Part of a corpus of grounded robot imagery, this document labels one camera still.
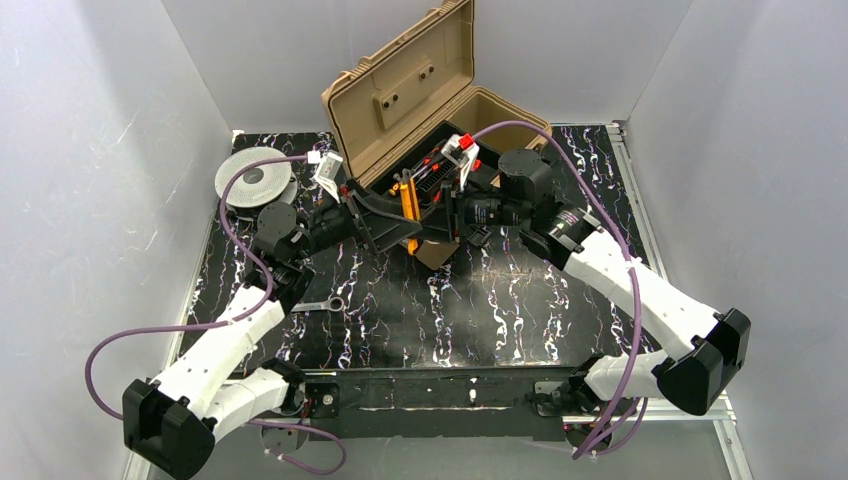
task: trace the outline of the open toolbox lid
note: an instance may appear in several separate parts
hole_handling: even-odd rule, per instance
[[[474,2],[445,0],[321,95],[358,179],[474,79]]]

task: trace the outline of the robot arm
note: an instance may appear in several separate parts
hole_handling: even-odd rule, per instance
[[[532,150],[501,156],[495,195],[465,202],[465,221],[517,225],[528,249],[587,283],[633,315],[628,271],[635,269],[642,301],[642,325],[662,350],[640,354],[625,397],[666,398],[681,410],[703,415],[742,367],[750,320],[736,309],[720,314],[680,292],[645,265],[625,262],[619,245],[585,211],[552,194],[552,172]],[[561,410],[591,411],[618,386],[627,357],[595,356],[574,377],[542,401]]]
[[[262,288],[240,288],[219,320],[247,310],[263,294]],[[122,398],[126,446],[175,479],[187,479],[225,435],[282,406],[304,378],[287,362],[272,359],[246,379],[223,385],[256,342],[284,317],[280,300],[265,302],[250,317],[207,331],[152,380],[130,384]]]

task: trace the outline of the black table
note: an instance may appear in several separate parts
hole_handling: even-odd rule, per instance
[[[566,126],[554,134],[622,228],[632,254],[645,258],[606,129]],[[294,155],[332,148],[333,139],[325,133],[239,135],[233,152],[252,146]],[[550,147],[546,155],[557,156]],[[557,194],[585,206],[565,165],[555,170]],[[294,166],[301,185],[294,205],[303,211],[324,195],[310,180],[312,171],[311,165]],[[252,225],[231,221],[249,244]],[[189,323],[214,320],[243,271],[243,253],[235,251],[217,218],[212,222]],[[530,254],[517,231],[495,231],[481,250],[463,245],[435,272],[400,247],[372,256],[353,240],[311,261],[319,268],[303,301],[340,296],[346,309],[290,315],[263,338],[236,377],[273,356],[304,369],[463,369],[576,365],[592,353],[629,350],[630,318],[587,285]],[[187,333],[180,354],[199,335]],[[650,338],[643,345],[651,350]]]

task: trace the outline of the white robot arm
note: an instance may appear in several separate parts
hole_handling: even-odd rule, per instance
[[[264,290],[241,287],[227,320],[254,306]],[[278,408],[303,381],[294,365],[272,359],[239,382],[224,382],[245,355],[285,318],[279,301],[251,316],[207,331],[183,356],[147,382],[124,391],[124,443],[177,480],[192,477],[215,444],[262,412]]]
[[[665,398],[687,413],[705,414],[742,368],[750,320],[736,309],[721,314],[682,293],[645,265],[625,262],[618,244],[601,228],[579,246],[568,257],[564,271],[631,316],[633,292],[628,270],[635,269],[642,325],[662,346],[656,352],[637,355],[623,396]],[[613,397],[627,358],[596,356],[576,369],[581,381],[572,382],[570,393],[588,397],[589,406],[585,406],[585,398],[581,399],[584,411]]]

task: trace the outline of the tan toolbox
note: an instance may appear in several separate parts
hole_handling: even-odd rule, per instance
[[[445,0],[377,53],[362,57],[352,71],[342,72],[321,99],[348,177],[371,188],[445,122],[472,134],[504,120],[525,120],[551,131],[550,123],[472,85],[473,79],[473,0]],[[519,127],[479,141],[498,152],[545,143]],[[425,241],[416,257],[437,269],[457,246]]]

